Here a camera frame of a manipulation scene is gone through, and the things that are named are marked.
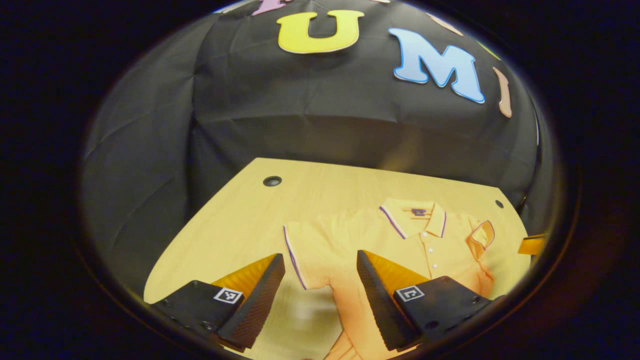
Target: table surface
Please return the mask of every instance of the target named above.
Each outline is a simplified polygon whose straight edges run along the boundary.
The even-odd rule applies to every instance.
[[[269,176],[280,176],[282,183],[264,186]],[[490,298],[508,292],[529,269],[530,257],[517,253],[526,230],[498,188],[386,170],[256,158],[169,244],[147,279],[144,300],[157,302],[191,280],[211,283],[279,252],[285,256],[286,273],[262,332],[242,355],[256,360],[322,359],[342,332],[332,290],[302,288],[282,226],[345,209],[377,208],[387,197],[434,200],[447,211],[491,221],[496,239],[484,255],[495,276]]]

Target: blue letter m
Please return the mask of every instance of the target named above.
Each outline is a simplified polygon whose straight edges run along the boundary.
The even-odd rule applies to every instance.
[[[456,81],[451,85],[453,91],[479,104],[484,103],[484,95],[480,92],[474,67],[476,59],[471,54],[449,45],[440,55],[435,47],[418,33],[398,28],[390,28],[389,32],[400,41],[402,65],[394,70],[396,77],[415,83],[426,83],[429,77],[422,71],[422,60],[439,87],[447,84],[455,70]]]

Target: yellow object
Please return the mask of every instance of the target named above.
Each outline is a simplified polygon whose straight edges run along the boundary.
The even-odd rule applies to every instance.
[[[360,36],[358,18],[364,16],[362,12],[331,10],[327,15],[334,16],[336,21],[335,34],[327,38],[309,37],[309,22],[317,16],[315,12],[295,13],[279,18],[276,21],[280,24],[278,45],[290,53],[309,54],[338,51],[358,41]]]
[[[522,239],[518,254],[538,255],[545,247],[545,234],[528,236]]]
[[[483,44],[481,44],[481,43],[478,43],[478,44],[479,44],[480,46],[482,46],[482,48],[483,48],[484,50],[487,50],[487,52],[488,52],[488,53],[490,53],[491,55],[493,55],[493,57],[494,57],[494,58],[496,58],[496,59],[500,60],[500,58],[499,58],[496,54],[494,54],[494,53],[493,53],[493,51],[489,50],[489,48],[487,48],[486,46],[484,46],[484,45],[483,45]]]
[[[302,286],[331,286],[342,327],[366,360],[388,359],[397,352],[387,350],[376,325],[356,269],[358,250],[385,258],[376,259],[376,263],[398,277],[378,274],[387,289],[395,282],[404,283],[399,288],[405,288],[447,275],[489,297],[493,274],[483,263],[483,255],[494,238],[488,220],[447,212],[434,201],[391,198],[379,207],[345,210],[316,220],[289,222],[284,227],[284,240]],[[400,266],[390,262],[402,264],[418,276],[409,280]]]
[[[423,145],[418,140],[416,145]],[[357,143],[339,145],[346,156],[358,151]],[[407,163],[403,164],[380,166],[394,165],[394,170],[404,170]],[[269,176],[280,176],[282,183],[264,186],[262,181]],[[340,336],[342,326],[333,289],[304,290],[300,286],[287,255],[282,225],[291,220],[314,220],[343,209],[377,208],[387,197],[430,199],[447,213],[469,213],[489,220],[496,239],[483,261],[493,272],[491,299],[509,291],[528,271],[531,257],[518,254],[527,232],[498,188],[371,168],[257,158],[218,191],[167,246],[147,279],[144,300],[160,301],[192,280],[211,283],[279,252],[285,255],[286,273],[260,335],[242,355],[254,360],[320,360],[330,349],[339,347],[335,350],[344,349],[346,359],[350,359],[355,350],[347,336]],[[496,206],[496,200],[504,208]],[[396,262],[427,275],[404,261]]]
[[[382,256],[373,254],[363,250],[367,254],[367,258],[371,262],[371,265],[376,270],[382,286],[391,298],[394,297],[394,292],[398,289],[407,288],[412,285],[417,285],[425,281],[429,281],[426,277],[413,272],[404,266],[400,266],[393,261],[389,261]]]
[[[251,295],[256,284],[258,284],[258,281],[262,277],[262,274],[267,270],[267,266],[269,266],[276,255],[277,254],[273,254],[251,263],[242,269],[236,270],[231,274],[212,282],[211,284],[220,286],[221,288],[241,291],[244,294],[244,302],[246,298]]]

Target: letter u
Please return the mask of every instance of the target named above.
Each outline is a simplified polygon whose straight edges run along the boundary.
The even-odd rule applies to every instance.
[[[362,12],[353,10],[332,10],[327,15],[334,16],[336,21],[335,35],[328,38],[309,37],[309,22],[317,16],[315,12],[296,13],[279,18],[280,24],[278,45],[290,53],[330,53],[345,49],[358,41],[360,30],[358,18]]]

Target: polo shirt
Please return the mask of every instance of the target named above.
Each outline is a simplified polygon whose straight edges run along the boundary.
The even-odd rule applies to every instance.
[[[376,325],[356,269],[358,250],[373,252],[428,279],[447,275],[487,297],[493,275],[482,257],[494,237],[487,220],[448,213],[433,201],[391,198],[378,208],[350,209],[284,225],[284,239],[302,286],[333,289],[344,332],[327,359],[344,353],[335,347],[344,348],[346,340],[353,346],[352,355],[365,360],[398,355],[387,350]]]

